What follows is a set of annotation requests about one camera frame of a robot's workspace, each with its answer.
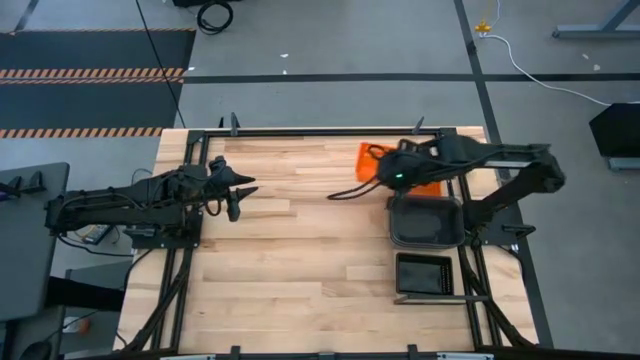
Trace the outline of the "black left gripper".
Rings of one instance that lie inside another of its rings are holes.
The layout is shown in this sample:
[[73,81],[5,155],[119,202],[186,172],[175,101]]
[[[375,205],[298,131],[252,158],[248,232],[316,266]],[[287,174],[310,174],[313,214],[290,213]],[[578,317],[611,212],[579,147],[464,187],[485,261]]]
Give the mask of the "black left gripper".
[[211,175],[206,183],[206,200],[222,200],[241,202],[255,193],[258,187],[236,188],[232,186],[249,184],[255,178],[235,173],[223,156],[217,156],[209,162]]

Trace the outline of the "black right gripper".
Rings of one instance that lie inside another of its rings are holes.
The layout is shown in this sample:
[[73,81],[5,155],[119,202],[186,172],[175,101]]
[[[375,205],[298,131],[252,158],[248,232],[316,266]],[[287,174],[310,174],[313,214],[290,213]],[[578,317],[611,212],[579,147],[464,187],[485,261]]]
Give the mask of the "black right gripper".
[[402,149],[382,150],[376,158],[375,178],[399,192],[434,183],[433,173],[441,167],[441,161],[431,154]]

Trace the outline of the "grey translucent plastic bin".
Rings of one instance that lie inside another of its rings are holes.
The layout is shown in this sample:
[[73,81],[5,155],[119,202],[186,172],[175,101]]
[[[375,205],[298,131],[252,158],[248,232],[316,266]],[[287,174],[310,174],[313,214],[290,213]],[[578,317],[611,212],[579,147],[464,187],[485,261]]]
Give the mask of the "grey translucent plastic bin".
[[394,196],[386,209],[390,239],[398,249],[444,250],[465,241],[462,206],[455,198]]

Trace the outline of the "black slotted plastic basket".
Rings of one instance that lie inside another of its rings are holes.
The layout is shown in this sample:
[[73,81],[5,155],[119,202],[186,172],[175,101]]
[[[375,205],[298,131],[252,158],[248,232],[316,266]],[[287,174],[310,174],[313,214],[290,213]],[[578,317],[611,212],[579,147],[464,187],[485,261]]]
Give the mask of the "black slotted plastic basket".
[[450,257],[397,253],[396,292],[402,295],[453,295],[453,266]]

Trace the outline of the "black power supply box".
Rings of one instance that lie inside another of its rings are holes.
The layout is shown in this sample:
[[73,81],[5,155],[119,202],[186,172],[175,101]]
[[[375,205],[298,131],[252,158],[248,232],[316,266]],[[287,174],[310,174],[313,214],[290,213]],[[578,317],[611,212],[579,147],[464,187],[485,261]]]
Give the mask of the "black power supply box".
[[100,244],[112,231],[113,225],[91,225],[88,230],[81,235],[81,240],[90,245]]

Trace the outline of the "black hazard-striped floor mat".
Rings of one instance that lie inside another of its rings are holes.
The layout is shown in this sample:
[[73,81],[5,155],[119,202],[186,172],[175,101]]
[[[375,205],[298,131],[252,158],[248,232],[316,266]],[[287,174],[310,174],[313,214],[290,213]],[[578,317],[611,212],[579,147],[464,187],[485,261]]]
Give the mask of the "black hazard-striped floor mat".
[[156,137],[177,104],[189,28],[0,33],[0,139]]

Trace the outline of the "black desk clamp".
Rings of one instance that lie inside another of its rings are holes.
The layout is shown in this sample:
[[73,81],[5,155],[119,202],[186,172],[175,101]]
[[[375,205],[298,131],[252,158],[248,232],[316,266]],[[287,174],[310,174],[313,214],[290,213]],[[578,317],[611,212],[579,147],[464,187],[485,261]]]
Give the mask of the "black desk clamp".
[[34,194],[45,190],[43,174],[36,171],[27,181],[23,176],[13,177],[5,186],[4,192],[13,197],[20,197],[22,194]]

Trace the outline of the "orange and white bottle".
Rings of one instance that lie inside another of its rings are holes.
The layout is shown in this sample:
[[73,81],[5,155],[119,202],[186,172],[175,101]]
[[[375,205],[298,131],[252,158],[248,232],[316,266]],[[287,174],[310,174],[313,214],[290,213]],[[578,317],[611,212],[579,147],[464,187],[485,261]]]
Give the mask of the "orange and white bottle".
[[82,335],[89,332],[91,320],[88,317],[65,317],[62,332],[64,334]]

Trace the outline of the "grey desk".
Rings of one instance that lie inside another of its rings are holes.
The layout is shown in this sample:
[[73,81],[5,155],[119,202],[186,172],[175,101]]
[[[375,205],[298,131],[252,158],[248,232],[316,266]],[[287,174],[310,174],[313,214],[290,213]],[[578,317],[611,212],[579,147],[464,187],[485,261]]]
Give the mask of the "grey desk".
[[0,182],[42,175],[44,189],[0,200],[0,322],[44,308],[56,240],[45,227],[46,203],[66,190],[65,162],[0,171]]

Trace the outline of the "grey metal table leg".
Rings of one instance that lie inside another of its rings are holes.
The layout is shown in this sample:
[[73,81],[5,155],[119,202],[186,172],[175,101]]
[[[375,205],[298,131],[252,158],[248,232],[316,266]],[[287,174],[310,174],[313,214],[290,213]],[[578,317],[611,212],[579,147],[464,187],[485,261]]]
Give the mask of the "grey metal table leg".
[[599,24],[558,25],[551,36],[556,39],[640,39],[640,25],[623,25],[638,7],[640,0],[625,0]]

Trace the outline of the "black computer mouse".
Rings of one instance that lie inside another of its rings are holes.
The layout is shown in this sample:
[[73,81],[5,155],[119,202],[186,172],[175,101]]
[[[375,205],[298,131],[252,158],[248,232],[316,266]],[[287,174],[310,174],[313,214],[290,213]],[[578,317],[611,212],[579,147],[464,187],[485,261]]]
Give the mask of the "black computer mouse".
[[30,344],[19,356],[19,360],[50,360],[52,345],[46,341]]

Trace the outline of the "black aluminium table frame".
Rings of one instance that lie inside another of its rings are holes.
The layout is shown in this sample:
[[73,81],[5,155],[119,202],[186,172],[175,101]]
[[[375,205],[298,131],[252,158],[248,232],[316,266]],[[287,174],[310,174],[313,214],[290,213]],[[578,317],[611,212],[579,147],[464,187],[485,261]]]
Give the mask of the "black aluminium table frame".
[[182,354],[348,360],[470,351],[473,327],[489,343],[481,305],[396,303],[385,189],[330,198],[356,186],[361,143],[408,135],[404,127],[216,129],[204,140],[165,130],[155,173],[221,155],[254,178],[254,193],[237,222],[223,208],[205,218],[186,297],[168,309],[161,344],[179,328]]

